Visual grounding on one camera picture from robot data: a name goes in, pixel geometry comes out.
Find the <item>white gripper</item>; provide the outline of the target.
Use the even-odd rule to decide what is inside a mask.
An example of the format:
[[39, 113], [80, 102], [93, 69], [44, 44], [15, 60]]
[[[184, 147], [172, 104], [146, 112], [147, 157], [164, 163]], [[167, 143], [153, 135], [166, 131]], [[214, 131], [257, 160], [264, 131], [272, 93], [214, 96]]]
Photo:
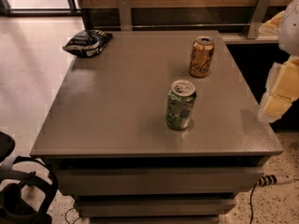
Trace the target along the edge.
[[291, 56], [284, 64], [273, 63], [260, 102], [258, 118], [273, 123], [299, 99], [299, 0], [292, 0], [259, 28], [260, 35], [277, 35], [279, 48]]

